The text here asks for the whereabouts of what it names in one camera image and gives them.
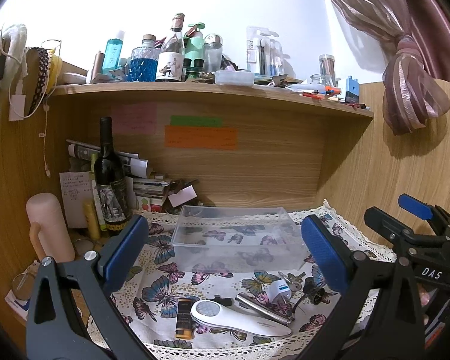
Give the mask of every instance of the blue gripper pad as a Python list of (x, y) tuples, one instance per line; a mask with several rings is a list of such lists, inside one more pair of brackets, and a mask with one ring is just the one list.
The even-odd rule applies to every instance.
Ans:
[(433, 218), (433, 212), (428, 204), (425, 204), (416, 198), (412, 198), (406, 193), (403, 193), (398, 197), (398, 205), (424, 221)]
[(344, 294), (354, 269), (351, 251), (339, 237), (327, 230), (316, 215), (309, 215), (302, 221), (302, 238), (328, 287)]
[(104, 278), (102, 290), (107, 296), (123, 286), (147, 238), (147, 220), (141, 215), (133, 215), (122, 232), (104, 246), (98, 271)]

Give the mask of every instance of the thermos handle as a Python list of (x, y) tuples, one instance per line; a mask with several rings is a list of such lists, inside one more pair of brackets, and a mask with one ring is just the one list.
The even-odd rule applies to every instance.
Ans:
[(31, 245), (35, 249), (35, 253), (37, 254), (38, 261), (42, 261), (47, 255), (45, 254), (45, 251), (43, 249), (42, 244), (40, 243), (40, 240), (38, 238), (38, 233), (40, 233), (40, 230), (42, 227), (38, 222), (32, 222), (30, 224), (30, 242)]

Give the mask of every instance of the green sticky note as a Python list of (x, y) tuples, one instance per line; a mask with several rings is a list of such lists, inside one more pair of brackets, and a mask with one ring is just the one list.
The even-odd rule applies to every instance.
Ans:
[(170, 117), (170, 125), (191, 127), (221, 127), (222, 119), (219, 117), (207, 116), (172, 115)]

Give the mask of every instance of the metal screw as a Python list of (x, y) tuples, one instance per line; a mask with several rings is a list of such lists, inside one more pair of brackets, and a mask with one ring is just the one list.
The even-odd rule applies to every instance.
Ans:
[(87, 261), (92, 261), (93, 259), (95, 259), (95, 257), (97, 257), (97, 252), (94, 250), (89, 250), (88, 252), (85, 253), (85, 260)]
[(407, 258), (407, 257), (400, 257), (400, 258), (398, 259), (398, 262), (400, 263), (401, 266), (408, 266), (408, 264), (410, 263), (410, 262), (408, 261), (408, 258)]
[(48, 264), (51, 262), (52, 262), (52, 258), (50, 256), (46, 256), (46, 257), (44, 257), (44, 259), (42, 259), (42, 266), (48, 266)]
[(367, 255), (364, 252), (357, 250), (353, 253), (353, 258), (357, 261), (364, 261), (367, 258)]

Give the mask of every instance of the wooden shelf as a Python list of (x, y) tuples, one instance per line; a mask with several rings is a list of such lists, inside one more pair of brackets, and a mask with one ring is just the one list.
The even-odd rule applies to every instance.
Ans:
[(315, 115), (373, 118), (372, 111), (330, 100), (298, 96), (284, 88), (253, 85), (252, 88), (188, 82), (117, 82), (57, 86), (53, 97), (73, 95), (81, 99), (115, 97), (120, 100), (198, 102), (231, 106), (288, 110)]

